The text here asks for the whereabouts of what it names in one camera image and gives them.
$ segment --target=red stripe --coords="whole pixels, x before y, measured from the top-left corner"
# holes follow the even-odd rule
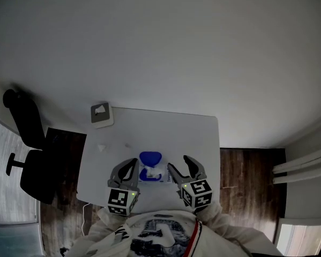
[[[188,245],[188,247],[186,248],[183,257],[188,257],[188,256],[189,256],[189,253],[190,253],[190,251],[191,251],[192,244],[193,244],[193,241],[194,241],[194,239],[195,239],[195,237],[196,237],[197,231],[198,231],[198,221],[196,220],[195,229],[193,230],[193,233],[192,233],[192,236],[191,236],[189,245]]]

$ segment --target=black office chair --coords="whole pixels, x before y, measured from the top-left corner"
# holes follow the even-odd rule
[[[30,150],[24,163],[14,161],[12,153],[6,174],[10,175],[12,167],[23,168],[20,187],[37,200],[51,204],[57,185],[63,179],[64,153],[46,142],[39,110],[25,93],[9,89],[3,95],[3,103],[10,109],[23,143],[39,149]]]

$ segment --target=blue lid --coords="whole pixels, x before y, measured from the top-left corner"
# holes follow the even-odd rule
[[[141,152],[139,157],[144,165],[154,168],[160,162],[162,156],[160,152]]]

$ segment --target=tissue box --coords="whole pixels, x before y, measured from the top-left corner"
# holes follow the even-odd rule
[[[103,102],[91,107],[91,123],[95,129],[113,125],[113,110],[108,102]]]

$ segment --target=blue object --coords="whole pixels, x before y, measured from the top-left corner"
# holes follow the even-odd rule
[[[144,165],[154,168],[159,164],[162,156],[160,152],[141,152],[139,157]]]
[[[141,162],[151,168],[155,168],[157,164],[159,164],[162,155],[159,152],[141,152],[140,155]],[[147,170],[142,169],[139,175],[142,181],[159,181],[161,179],[161,174],[159,174],[158,178],[148,178],[147,177]]]

